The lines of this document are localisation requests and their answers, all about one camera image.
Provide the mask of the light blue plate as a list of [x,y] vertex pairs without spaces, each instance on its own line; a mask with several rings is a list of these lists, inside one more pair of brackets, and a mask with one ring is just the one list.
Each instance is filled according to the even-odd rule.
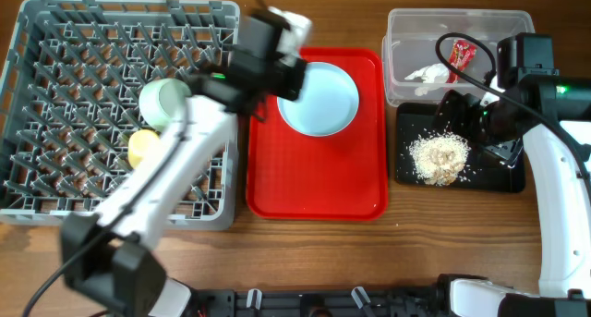
[[310,137],[326,137],[345,129],[356,117],[359,91],[340,67],[324,62],[307,65],[303,87],[294,101],[277,99],[283,121]]

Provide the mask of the rice food leftovers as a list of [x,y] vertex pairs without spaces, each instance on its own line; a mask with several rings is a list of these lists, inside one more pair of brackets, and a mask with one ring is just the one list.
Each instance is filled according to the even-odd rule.
[[464,171],[470,147],[451,132],[419,137],[407,147],[416,177],[427,185],[449,186]]

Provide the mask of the white tissue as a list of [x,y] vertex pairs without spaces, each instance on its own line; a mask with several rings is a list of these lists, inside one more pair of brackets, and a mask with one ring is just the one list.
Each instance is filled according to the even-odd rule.
[[422,67],[408,76],[405,80],[421,79],[423,83],[446,83],[450,77],[450,70],[442,63]]

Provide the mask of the red snack wrapper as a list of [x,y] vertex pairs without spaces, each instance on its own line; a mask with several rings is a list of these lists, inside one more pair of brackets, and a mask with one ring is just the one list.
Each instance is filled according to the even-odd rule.
[[464,72],[476,55],[477,47],[467,40],[455,39],[448,62],[458,71]]

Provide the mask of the green saucer bowl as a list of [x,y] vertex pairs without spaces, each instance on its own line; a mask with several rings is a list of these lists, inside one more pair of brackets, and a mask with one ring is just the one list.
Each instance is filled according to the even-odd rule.
[[139,111],[147,124],[162,132],[186,104],[191,91],[178,79],[158,79],[147,83],[139,95]]

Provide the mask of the yellow plastic cup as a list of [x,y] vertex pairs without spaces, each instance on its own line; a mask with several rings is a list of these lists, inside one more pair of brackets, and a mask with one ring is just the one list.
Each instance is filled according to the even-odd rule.
[[152,152],[160,142],[159,135],[149,129],[140,129],[134,132],[128,140],[127,160],[135,169],[142,160]]

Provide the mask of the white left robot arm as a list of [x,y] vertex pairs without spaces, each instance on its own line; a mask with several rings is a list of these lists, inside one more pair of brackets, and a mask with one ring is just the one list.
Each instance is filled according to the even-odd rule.
[[91,215],[60,228],[66,285],[117,316],[197,316],[195,289],[169,277],[153,255],[172,210],[209,157],[235,136],[237,117],[268,95],[297,98],[307,61],[300,47],[237,46],[227,67],[180,82],[181,108],[148,155]]

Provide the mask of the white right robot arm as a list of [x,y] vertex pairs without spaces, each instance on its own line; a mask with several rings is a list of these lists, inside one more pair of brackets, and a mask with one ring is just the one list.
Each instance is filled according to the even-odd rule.
[[538,292],[489,280],[445,279],[451,316],[587,316],[590,313],[590,82],[528,75],[481,105],[448,91],[435,126],[472,142],[519,139],[532,166],[542,239]]

